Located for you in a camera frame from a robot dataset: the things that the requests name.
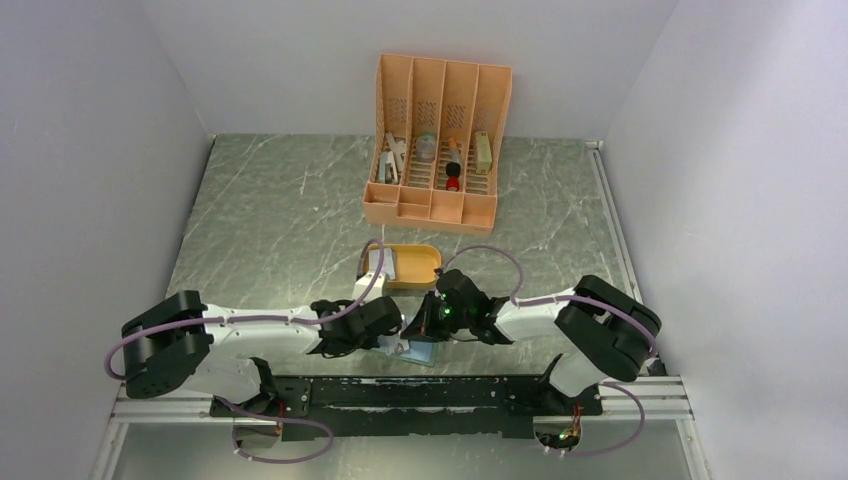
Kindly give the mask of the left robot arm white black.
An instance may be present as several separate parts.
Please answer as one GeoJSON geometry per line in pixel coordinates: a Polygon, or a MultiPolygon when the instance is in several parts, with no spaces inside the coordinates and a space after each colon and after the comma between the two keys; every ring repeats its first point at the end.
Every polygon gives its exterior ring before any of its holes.
{"type": "Polygon", "coordinates": [[[277,388],[270,364],[293,355],[347,356],[379,347],[403,316],[394,300],[319,300],[284,310],[236,310],[180,291],[125,323],[117,352],[132,399],[179,388],[208,393],[261,416],[277,388]]]}

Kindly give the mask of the clear tape roll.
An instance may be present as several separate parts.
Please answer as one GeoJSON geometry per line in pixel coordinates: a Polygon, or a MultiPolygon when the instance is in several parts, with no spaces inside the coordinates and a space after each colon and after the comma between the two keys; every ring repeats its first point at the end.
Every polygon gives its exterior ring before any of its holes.
{"type": "Polygon", "coordinates": [[[432,163],[438,147],[437,136],[433,132],[421,133],[415,141],[415,158],[422,163],[432,163]]]}

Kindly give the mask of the silver credit card stack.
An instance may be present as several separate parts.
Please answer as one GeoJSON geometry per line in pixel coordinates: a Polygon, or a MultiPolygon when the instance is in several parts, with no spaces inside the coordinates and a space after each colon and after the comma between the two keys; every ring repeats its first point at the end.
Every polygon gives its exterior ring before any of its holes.
{"type": "Polygon", "coordinates": [[[396,279],[396,254],[390,248],[382,249],[383,262],[381,267],[381,272],[387,277],[388,281],[394,281],[396,279]]]}

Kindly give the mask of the red black marker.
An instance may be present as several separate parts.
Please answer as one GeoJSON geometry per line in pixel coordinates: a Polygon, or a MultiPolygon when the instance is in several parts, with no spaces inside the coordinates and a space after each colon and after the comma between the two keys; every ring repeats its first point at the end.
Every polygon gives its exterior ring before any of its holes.
{"type": "Polygon", "coordinates": [[[447,191],[459,192],[462,188],[460,181],[460,177],[462,174],[461,151],[458,142],[454,137],[448,138],[448,147],[450,153],[450,160],[445,166],[445,173],[447,175],[447,180],[445,181],[445,188],[447,191]]]}

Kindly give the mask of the mint green card holder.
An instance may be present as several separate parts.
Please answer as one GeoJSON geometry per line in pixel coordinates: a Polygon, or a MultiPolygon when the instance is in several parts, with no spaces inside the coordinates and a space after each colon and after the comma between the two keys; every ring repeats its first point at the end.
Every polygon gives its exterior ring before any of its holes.
{"type": "Polygon", "coordinates": [[[399,333],[380,335],[369,352],[424,366],[434,366],[437,347],[433,343],[404,340],[399,333]]]}

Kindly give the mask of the pale green eraser box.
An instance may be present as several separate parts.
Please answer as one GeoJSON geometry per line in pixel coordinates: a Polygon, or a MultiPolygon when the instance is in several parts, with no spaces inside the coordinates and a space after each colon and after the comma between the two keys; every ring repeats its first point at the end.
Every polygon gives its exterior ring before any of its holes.
{"type": "Polygon", "coordinates": [[[486,131],[481,130],[474,133],[474,153],[475,173],[487,175],[492,167],[493,156],[490,137],[486,131]]]}

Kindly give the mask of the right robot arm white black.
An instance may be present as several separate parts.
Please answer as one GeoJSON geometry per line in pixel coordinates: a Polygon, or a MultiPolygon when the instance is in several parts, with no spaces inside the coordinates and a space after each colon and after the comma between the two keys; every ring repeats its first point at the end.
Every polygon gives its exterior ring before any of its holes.
{"type": "Polygon", "coordinates": [[[489,296],[452,269],[438,277],[401,337],[439,343],[467,331],[487,345],[562,337],[572,350],[550,363],[539,389],[542,406],[562,414],[604,379],[635,380],[655,354],[661,328],[651,309],[595,275],[556,294],[512,299],[489,296]]]}

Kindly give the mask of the aluminium table edge rail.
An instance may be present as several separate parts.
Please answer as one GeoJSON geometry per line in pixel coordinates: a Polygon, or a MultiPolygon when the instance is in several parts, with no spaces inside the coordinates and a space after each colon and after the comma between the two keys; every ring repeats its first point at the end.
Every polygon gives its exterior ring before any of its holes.
{"type": "Polygon", "coordinates": [[[602,203],[605,208],[605,216],[611,234],[614,236],[614,249],[618,257],[618,263],[622,277],[625,282],[625,291],[634,299],[643,302],[642,294],[636,277],[634,265],[626,244],[623,229],[618,216],[617,207],[611,192],[608,177],[603,165],[601,149],[601,141],[586,141],[586,153],[590,159],[598,182],[599,190],[602,196],[602,203]]]}

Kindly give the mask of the orange desk file organizer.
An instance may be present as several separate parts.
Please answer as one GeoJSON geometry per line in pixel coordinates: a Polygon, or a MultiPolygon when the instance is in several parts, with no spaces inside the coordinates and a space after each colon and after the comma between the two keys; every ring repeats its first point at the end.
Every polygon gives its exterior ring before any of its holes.
{"type": "Polygon", "coordinates": [[[508,66],[384,53],[376,68],[375,151],[363,195],[371,224],[488,235],[498,207],[498,162],[513,86],[508,66]],[[475,173],[474,133],[490,137],[493,163],[475,173]],[[390,131],[407,142],[399,185],[376,183],[376,157],[390,131]],[[423,132],[437,136],[432,163],[415,158],[423,132]],[[461,151],[461,190],[447,191],[448,138],[461,151]]]}

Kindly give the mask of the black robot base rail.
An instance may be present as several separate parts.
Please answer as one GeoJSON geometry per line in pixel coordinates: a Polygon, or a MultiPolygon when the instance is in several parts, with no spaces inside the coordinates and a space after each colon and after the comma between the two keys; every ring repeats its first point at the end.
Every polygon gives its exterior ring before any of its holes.
{"type": "Polygon", "coordinates": [[[543,374],[507,376],[277,376],[241,403],[248,412],[287,419],[285,441],[312,440],[327,425],[338,437],[499,434],[531,439],[541,417],[598,416],[599,389],[576,397],[554,390],[543,374]]]}

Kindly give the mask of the grey stapler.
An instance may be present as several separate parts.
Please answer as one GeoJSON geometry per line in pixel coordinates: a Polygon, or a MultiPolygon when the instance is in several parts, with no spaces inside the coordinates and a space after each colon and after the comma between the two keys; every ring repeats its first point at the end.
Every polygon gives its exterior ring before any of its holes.
{"type": "Polygon", "coordinates": [[[387,131],[376,157],[372,179],[376,183],[399,185],[405,168],[407,142],[387,131]]]}

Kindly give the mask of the yellow oval tray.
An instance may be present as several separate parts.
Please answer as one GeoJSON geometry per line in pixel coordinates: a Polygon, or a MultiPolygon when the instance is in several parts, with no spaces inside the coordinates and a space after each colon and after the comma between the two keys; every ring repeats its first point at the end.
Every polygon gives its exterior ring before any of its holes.
{"type": "Polygon", "coordinates": [[[396,254],[396,279],[386,280],[388,289],[426,290],[435,286],[441,252],[427,244],[386,244],[396,254]]]}

